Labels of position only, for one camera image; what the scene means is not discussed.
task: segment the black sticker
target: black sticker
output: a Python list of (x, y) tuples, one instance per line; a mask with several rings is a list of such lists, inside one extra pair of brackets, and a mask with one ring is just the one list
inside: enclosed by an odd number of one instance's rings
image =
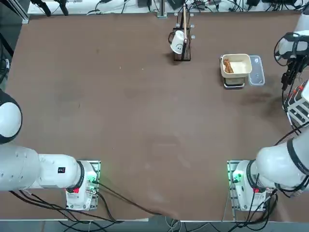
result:
[(65, 167), (59, 167), (58, 168), (58, 173), (65, 173), (66, 172), (66, 168)]

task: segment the floor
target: floor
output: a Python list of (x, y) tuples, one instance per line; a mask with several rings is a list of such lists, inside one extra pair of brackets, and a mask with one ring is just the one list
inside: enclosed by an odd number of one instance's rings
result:
[[(101, 226), (108, 225), (107, 223), (100, 223)], [(186, 223), (187, 230), (194, 230), (195, 228), (200, 227), (204, 223)], [(213, 225), (220, 232), (227, 232), (232, 226), (232, 223), (228, 222), (215, 222)], [(27, 231), (31, 232), (61, 232), (66, 229), (57, 221), (2, 221), (0, 222), (0, 229), (3, 232), (20, 232), (24, 231), (27, 228)], [(88, 224), (82, 224), (75, 226), (76, 229), (85, 230), (89, 229)], [(97, 229), (95, 225), (90, 225), (91, 230)], [(167, 232), (169, 227), (166, 225), (166, 222), (163, 217), (153, 217), (149, 222), (124, 222), (119, 225), (113, 225), (108, 232)], [(269, 223), (262, 231), (263, 232), (303, 232), (308, 230), (308, 224), (304, 223)], [(182, 232), (185, 232), (184, 223), (182, 223)], [(235, 232), (248, 232), (250, 231), (247, 228), (236, 229)], [(203, 227), (199, 232), (216, 232), (216, 230), (211, 226), (207, 225)]]
[[(28, 8), (29, 0), (20, 0), (20, 3), (25, 9)], [(0, 5), (0, 31), (5, 36), (8, 43), (14, 49), (17, 43), (18, 35), (21, 28), (21, 20), (14, 13), (9, 11), (5, 6)], [(100, 225), (108, 225), (105, 222), (98, 222)], [(187, 229), (194, 230), (203, 223), (186, 223)], [(220, 223), (215, 222), (213, 225), (221, 232), (226, 232), (232, 227), (232, 223)], [(185, 231), (184, 223), (182, 223), (182, 231)], [(65, 227), (62, 226), (57, 221), (0, 221), (0, 230), (2, 232), (19, 232), (24, 231), (27, 228), (27, 231), (32, 232), (59, 232), (65, 230)], [(95, 230), (97, 229), (95, 225), (77, 225), (75, 228), (80, 230)], [(305, 223), (269, 223), (264, 232), (302, 232), (306, 231), (309, 228), (309, 224)], [(114, 225), (109, 232), (167, 232), (169, 230), (166, 225), (165, 219), (163, 217), (153, 217), (150, 218), (148, 222), (124, 222), (119, 225)], [(235, 231), (249, 231), (245, 229), (236, 229)], [(205, 226), (200, 232), (215, 232), (216, 230), (211, 226)]]

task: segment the brown table surface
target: brown table surface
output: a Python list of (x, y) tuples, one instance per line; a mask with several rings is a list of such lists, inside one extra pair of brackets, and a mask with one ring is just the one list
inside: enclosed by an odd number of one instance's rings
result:
[[(34, 18), (23, 25), (7, 92), (24, 124), (15, 143), (39, 153), (100, 159), (101, 181), (181, 220), (222, 220), (227, 160), (254, 159), (289, 130), (273, 48), (299, 15), (195, 15), (192, 60), (175, 64), (176, 17), (152, 14)], [(258, 54), (266, 84), (224, 90), (221, 54)], [(36, 190), (65, 205), (63, 190)], [(118, 219), (150, 215), (105, 194)], [(308, 222), (309, 196), (280, 195), (272, 220)], [(63, 218), (1, 193), (2, 219)], [(106, 217), (100, 203), (94, 214)], [(230, 200), (225, 220), (232, 220)]]

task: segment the white robotic arm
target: white robotic arm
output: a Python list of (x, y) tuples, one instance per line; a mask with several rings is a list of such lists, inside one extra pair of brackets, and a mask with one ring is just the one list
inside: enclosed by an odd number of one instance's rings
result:
[[(286, 60), (288, 70), (282, 76), (282, 90), (293, 84), (298, 73), (309, 64), (309, 7), (305, 7), (295, 32), (288, 32), (277, 43), (274, 56), (278, 62)], [(309, 123), (309, 81), (302, 85), (302, 91), (295, 97), (289, 97), (288, 102), (302, 102), (294, 106), (287, 114), (300, 125)], [(262, 148), (255, 160), (239, 162), (232, 175), (239, 208), (248, 211), (253, 196), (252, 210), (258, 210), (266, 199), (267, 188), (303, 191), (309, 188), (309, 129), (306, 129), (296, 138), (285, 143)]]
[(21, 130), (22, 113), (17, 102), (0, 90), (0, 191), (66, 189), (67, 207), (90, 210), (97, 206), (99, 162), (76, 161), (62, 154), (38, 154), (11, 144)]

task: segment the container lid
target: container lid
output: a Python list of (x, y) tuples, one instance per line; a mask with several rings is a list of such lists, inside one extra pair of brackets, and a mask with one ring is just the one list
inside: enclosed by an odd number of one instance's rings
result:
[(265, 84), (265, 76), (262, 60), (259, 56), (250, 55), (252, 72), (248, 74), (249, 84), (251, 86), (263, 86)]

